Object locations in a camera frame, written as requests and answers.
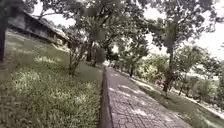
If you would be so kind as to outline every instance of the sidewalk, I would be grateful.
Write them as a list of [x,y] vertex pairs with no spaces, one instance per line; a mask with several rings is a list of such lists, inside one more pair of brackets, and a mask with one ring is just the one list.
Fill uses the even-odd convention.
[[111,68],[106,75],[114,128],[191,128],[128,78]]

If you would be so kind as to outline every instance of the red brick paving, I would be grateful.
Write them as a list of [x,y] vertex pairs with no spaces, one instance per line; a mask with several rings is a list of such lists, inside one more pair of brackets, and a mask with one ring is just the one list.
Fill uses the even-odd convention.
[[128,78],[111,68],[106,73],[113,128],[191,128]]

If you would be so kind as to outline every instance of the white sky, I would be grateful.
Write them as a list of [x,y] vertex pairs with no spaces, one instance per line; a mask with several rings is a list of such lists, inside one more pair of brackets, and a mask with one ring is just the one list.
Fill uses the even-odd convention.
[[[218,9],[221,15],[224,15],[224,0],[220,0],[219,3],[216,4],[216,8]],[[35,6],[34,13],[32,15],[39,15],[42,10],[42,5],[37,4]],[[149,8],[145,12],[145,17],[150,19],[157,19],[159,17],[165,18],[163,14],[160,14],[156,9]],[[73,19],[66,20],[62,15],[49,15],[46,16],[48,20],[53,21],[56,25],[63,24],[65,27],[69,27],[73,25],[75,21]],[[147,39],[151,42],[152,36],[148,35]],[[216,31],[214,33],[203,33],[201,38],[196,41],[196,44],[207,48],[208,51],[212,54],[212,56],[218,57],[219,59],[224,59],[224,48],[221,48],[222,42],[224,42],[224,24],[217,24]],[[156,53],[165,53],[165,49],[159,51],[157,47],[149,44],[151,48],[151,52]]]

